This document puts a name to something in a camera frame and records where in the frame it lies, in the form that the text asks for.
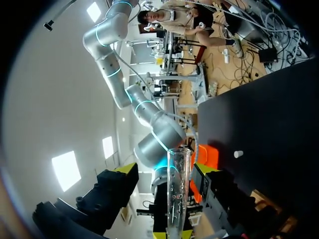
ceiling light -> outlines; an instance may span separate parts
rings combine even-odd
[[[89,8],[86,9],[86,11],[88,12],[88,14],[90,15],[90,17],[92,18],[94,22],[96,22],[99,16],[101,15],[101,10],[99,9],[96,2],[92,3],[89,6]]]
[[[102,144],[104,150],[104,157],[105,159],[108,159],[114,153],[112,137],[110,136],[103,139]]]
[[[74,151],[53,158],[52,164],[64,192],[81,179]]]

orange block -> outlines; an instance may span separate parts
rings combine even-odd
[[[194,167],[195,156],[197,153],[198,153],[197,163],[201,163],[201,164],[204,164],[208,167],[217,169],[217,167],[218,167],[218,150],[216,148],[211,147],[211,146],[206,145],[206,144],[200,144],[198,146],[198,152],[195,152],[191,156],[191,167],[192,168]],[[196,203],[200,203],[201,202],[201,195],[200,195],[198,189],[196,188],[194,180],[191,180],[190,188],[194,193]]]

person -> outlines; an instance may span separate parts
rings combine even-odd
[[[206,47],[231,45],[237,57],[243,56],[239,40],[210,37],[214,32],[211,27],[215,23],[213,8],[208,9],[194,3],[187,3],[188,6],[185,4],[184,1],[169,0],[155,12],[141,11],[138,14],[138,22],[144,25],[149,22],[159,23],[167,31],[181,35],[196,35],[199,43]]]

transparent cylinder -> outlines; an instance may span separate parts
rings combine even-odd
[[[181,239],[188,199],[190,150],[170,149],[167,160],[167,235],[169,239]]]

black table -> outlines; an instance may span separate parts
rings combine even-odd
[[[319,63],[313,59],[198,108],[199,143],[219,150],[219,168],[230,171],[247,194],[257,189],[291,209],[300,230],[310,226],[310,215],[318,218],[318,80]],[[235,159],[235,150],[244,155]]]

